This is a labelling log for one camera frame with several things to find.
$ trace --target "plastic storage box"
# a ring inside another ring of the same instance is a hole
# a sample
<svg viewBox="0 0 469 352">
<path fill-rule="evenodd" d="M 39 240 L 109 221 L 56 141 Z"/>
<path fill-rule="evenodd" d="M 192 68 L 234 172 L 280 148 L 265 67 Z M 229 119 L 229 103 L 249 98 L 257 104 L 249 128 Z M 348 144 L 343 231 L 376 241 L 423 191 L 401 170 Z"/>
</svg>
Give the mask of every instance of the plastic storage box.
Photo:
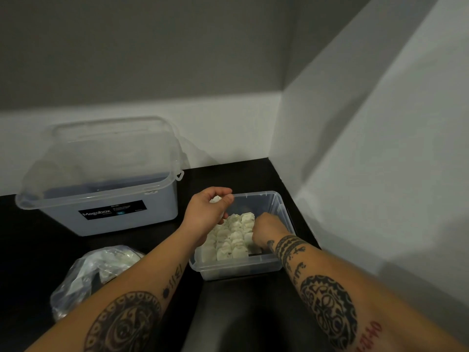
<svg viewBox="0 0 469 352">
<path fill-rule="evenodd" d="M 275 214 L 280 218 L 288 231 L 295 235 L 295 230 L 293 230 L 293 225 L 283 204 L 282 197 L 275 191 L 235 194 L 234 202 L 227 212 L 229 215 L 252 212 L 256 218 L 261 213 Z M 189 264 L 193 270 L 200 272 L 204 280 L 274 272 L 282 268 L 282 264 L 272 253 L 203 263 L 200 247 L 194 252 Z"/>
<path fill-rule="evenodd" d="M 159 117 L 52 128 L 53 145 L 15 197 L 80 236 L 167 221 L 178 214 L 183 171 L 173 129 Z"/>
</svg>

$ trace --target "black label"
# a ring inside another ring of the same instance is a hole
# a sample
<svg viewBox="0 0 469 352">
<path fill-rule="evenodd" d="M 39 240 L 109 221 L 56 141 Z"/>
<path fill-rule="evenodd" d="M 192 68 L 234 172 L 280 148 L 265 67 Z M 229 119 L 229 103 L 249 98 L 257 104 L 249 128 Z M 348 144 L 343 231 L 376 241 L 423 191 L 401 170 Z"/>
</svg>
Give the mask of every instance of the black label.
<svg viewBox="0 0 469 352">
<path fill-rule="evenodd" d="M 146 206 L 142 200 L 132 201 L 131 203 L 117 204 L 105 207 L 96 207 L 94 209 L 79 210 L 87 220 L 102 219 L 103 217 L 111 217 L 124 215 L 126 213 L 136 213 L 137 211 L 146 210 Z"/>
</svg>

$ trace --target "person's right arm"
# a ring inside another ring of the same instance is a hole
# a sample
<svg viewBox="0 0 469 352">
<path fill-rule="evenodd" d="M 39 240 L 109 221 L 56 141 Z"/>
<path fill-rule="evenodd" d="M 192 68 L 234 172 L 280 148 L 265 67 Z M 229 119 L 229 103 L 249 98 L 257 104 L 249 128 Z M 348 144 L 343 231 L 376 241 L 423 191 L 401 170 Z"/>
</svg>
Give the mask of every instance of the person's right arm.
<svg viewBox="0 0 469 352">
<path fill-rule="evenodd" d="M 277 216 L 262 214 L 253 232 L 253 241 L 282 262 L 337 350 L 468 351 L 370 276 L 291 235 Z"/>
</svg>

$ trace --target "plastic bag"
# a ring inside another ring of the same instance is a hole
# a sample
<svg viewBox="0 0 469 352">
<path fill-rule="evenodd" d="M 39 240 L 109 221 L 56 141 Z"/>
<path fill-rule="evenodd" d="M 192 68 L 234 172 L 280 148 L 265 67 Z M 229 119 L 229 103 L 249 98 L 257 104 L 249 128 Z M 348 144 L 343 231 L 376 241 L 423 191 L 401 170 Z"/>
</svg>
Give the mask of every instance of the plastic bag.
<svg viewBox="0 0 469 352">
<path fill-rule="evenodd" d="M 55 321 L 86 300 L 104 284 L 137 263 L 144 254 L 127 246 L 91 251 L 75 261 L 64 281 L 51 295 Z"/>
</svg>

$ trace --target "person's left hand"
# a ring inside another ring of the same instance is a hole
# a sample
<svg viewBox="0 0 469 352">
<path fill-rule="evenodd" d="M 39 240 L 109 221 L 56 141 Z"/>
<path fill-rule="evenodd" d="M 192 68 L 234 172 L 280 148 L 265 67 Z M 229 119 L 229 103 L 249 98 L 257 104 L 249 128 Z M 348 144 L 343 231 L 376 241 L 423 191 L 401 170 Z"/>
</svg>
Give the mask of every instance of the person's left hand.
<svg viewBox="0 0 469 352">
<path fill-rule="evenodd" d="M 228 217 L 226 209 L 235 200 L 230 188 L 210 187 L 195 194 L 187 205 L 186 213 L 181 227 L 185 231 L 195 235 L 195 242 L 200 246 L 205 242 L 207 234 L 215 227 L 222 224 Z M 217 203 L 211 203 L 216 195 L 222 197 Z"/>
</svg>

